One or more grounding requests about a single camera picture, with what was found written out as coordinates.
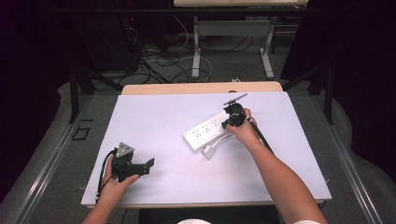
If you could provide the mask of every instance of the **wooden table edge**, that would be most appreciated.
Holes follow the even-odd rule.
[[[230,91],[283,91],[276,81],[212,82],[127,85],[121,95],[224,93]]]

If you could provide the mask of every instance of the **person's right hand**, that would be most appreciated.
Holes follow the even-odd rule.
[[[247,108],[245,108],[245,114],[248,117],[251,117],[251,112]],[[253,122],[257,124],[256,120],[253,117],[251,118],[253,119]],[[245,119],[244,123],[239,127],[235,127],[235,126],[231,126],[230,124],[227,124],[227,130],[228,132],[233,133],[236,139],[238,139],[238,141],[241,142],[246,147],[249,144],[257,144],[257,142],[260,142],[259,136],[251,127],[247,119]]]

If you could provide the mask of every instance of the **table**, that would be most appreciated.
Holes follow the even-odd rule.
[[[210,160],[193,152],[182,138],[183,132],[219,113],[224,102],[245,92],[239,103],[252,110],[259,128],[265,127],[261,130],[275,154],[302,178],[318,202],[330,200],[290,98],[279,83],[230,82],[125,87],[81,204],[94,206],[102,162],[120,141],[135,147],[133,162],[155,158],[155,164],[149,175],[128,188],[119,207],[273,204],[253,159],[233,136]]]
[[[275,6],[302,6],[307,0],[175,0],[176,7],[275,7]],[[200,35],[251,35],[265,36],[264,48],[260,49],[262,64],[268,79],[274,78],[274,73],[268,58],[272,37],[275,32],[276,17],[268,21],[199,21],[194,16],[194,56],[191,76],[199,77],[201,49]]]

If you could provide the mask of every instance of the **white power strip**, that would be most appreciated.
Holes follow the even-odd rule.
[[[206,146],[214,144],[222,136],[229,133],[221,127],[221,123],[228,118],[229,115],[223,111],[183,133],[183,136],[192,147],[192,150],[203,150]]]

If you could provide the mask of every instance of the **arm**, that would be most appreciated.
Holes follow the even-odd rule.
[[[139,178],[139,175],[133,175],[119,183],[117,177],[111,174],[111,162],[113,162],[112,155],[108,159],[105,176],[102,179],[102,186],[104,186],[102,195],[96,206],[85,218],[84,224],[106,224],[111,212],[119,203],[125,190]]]
[[[250,110],[245,109],[245,112],[251,116]],[[240,127],[227,125],[227,129],[250,152],[286,223],[300,220],[327,223],[305,183],[265,147],[246,119]]]

